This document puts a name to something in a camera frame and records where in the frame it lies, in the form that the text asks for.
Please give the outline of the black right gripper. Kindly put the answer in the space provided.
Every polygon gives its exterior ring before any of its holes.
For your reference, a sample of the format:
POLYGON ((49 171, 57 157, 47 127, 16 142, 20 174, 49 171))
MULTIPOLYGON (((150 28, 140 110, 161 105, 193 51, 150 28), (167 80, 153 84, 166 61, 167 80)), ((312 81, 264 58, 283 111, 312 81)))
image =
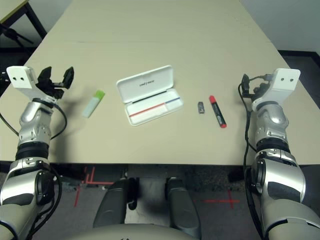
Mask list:
MULTIPOLYGON (((250 94, 250 79, 249 76, 244 74, 242 76, 241 84, 240 84, 241 90, 242 90, 242 97, 243 98, 251 98, 250 94)), ((255 87, 253 89, 253 97, 252 99, 258 99, 261 98, 266 91, 269 89, 269 83, 262 82, 259 87, 255 87)))

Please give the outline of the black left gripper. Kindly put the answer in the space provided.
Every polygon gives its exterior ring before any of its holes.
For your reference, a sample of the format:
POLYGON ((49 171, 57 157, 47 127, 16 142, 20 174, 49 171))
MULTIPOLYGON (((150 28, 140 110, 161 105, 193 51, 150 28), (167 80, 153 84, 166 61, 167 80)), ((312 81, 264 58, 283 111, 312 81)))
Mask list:
MULTIPOLYGON (((61 99, 63 97, 64 91, 62 89, 55 88, 54 83, 50 79, 51 72, 51 66, 44 68, 37 78, 38 83, 36 83, 35 85, 46 95, 54 97, 55 99, 61 99)), ((74 74, 74 68, 72 66, 65 71, 61 83, 63 88, 69 89, 71 87, 71 84, 74 80, 74 74)))

